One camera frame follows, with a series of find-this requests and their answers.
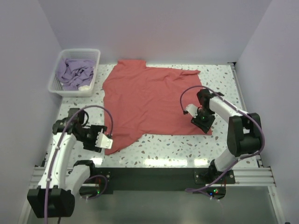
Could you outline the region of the salmon red t-shirt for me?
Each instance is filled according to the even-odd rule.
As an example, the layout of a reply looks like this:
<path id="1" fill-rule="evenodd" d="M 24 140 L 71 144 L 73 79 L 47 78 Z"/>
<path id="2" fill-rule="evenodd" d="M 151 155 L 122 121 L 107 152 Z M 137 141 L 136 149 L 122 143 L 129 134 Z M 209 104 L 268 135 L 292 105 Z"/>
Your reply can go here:
<path id="1" fill-rule="evenodd" d="M 105 155 L 121 151 L 144 134 L 203 135 L 180 106 L 180 95 L 200 85 L 199 70 L 148 67 L 144 60 L 119 60 L 103 83 L 105 126 L 113 145 Z"/>

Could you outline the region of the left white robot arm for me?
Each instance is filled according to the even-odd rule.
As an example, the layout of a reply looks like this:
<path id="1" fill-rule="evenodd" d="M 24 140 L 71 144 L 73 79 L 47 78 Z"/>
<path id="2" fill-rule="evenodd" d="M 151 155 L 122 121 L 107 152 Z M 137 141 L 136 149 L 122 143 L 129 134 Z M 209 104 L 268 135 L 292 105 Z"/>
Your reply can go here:
<path id="1" fill-rule="evenodd" d="M 92 160 L 76 161 L 67 173 L 71 151 L 76 142 L 82 142 L 85 150 L 101 152 L 111 149 L 112 134 L 106 126 L 87 126 L 89 116 L 85 108 L 71 108 L 68 116 L 57 120 L 52 126 L 52 149 L 42 177 L 34 189 L 30 189 L 27 200 L 37 218 L 48 221 L 49 217 L 70 217 L 75 208 L 75 196 L 81 186 L 102 179 L 92 198 L 105 192 L 108 178 L 98 175 Z"/>

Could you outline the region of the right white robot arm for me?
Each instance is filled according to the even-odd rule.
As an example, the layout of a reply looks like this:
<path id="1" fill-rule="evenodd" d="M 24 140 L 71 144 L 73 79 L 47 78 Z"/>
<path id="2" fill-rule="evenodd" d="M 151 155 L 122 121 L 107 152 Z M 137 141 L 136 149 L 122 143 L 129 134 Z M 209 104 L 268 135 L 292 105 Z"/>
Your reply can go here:
<path id="1" fill-rule="evenodd" d="M 262 146 L 261 120 L 257 113 L 247 113 L 223 99 L 220 92 L 211 93 L 202 89 L 197 93 L 201 107 L 190 104 L 186 107 L 192 116 L 191 123 L 207 133 L 218 114 L 228 124 L 227 148 L 216 159 L 212 160 L 207 176 L 213 183 L 224 179 L 230 166 L 243 155 L 250 155 Z"/>

